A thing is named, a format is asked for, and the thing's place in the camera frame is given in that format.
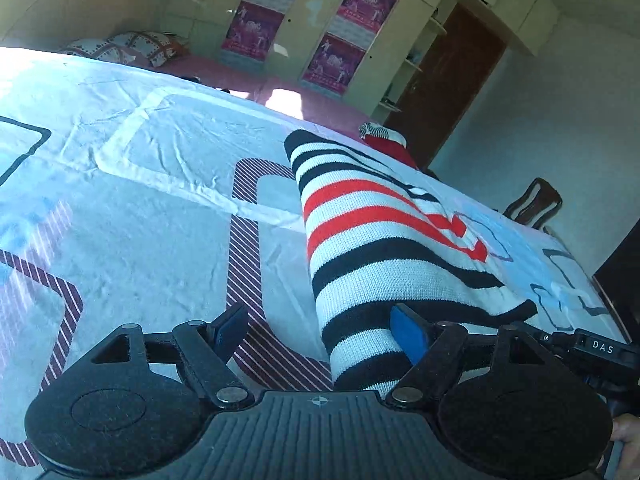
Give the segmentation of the person's right hand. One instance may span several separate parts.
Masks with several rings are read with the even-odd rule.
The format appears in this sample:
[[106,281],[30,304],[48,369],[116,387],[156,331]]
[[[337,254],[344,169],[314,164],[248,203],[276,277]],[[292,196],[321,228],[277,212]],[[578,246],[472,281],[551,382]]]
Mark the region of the person's right hand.
[[620,466],[637,467],[639,463],[640,422],[637,416],[623,414],[613,419],[611,440],[623,443]]

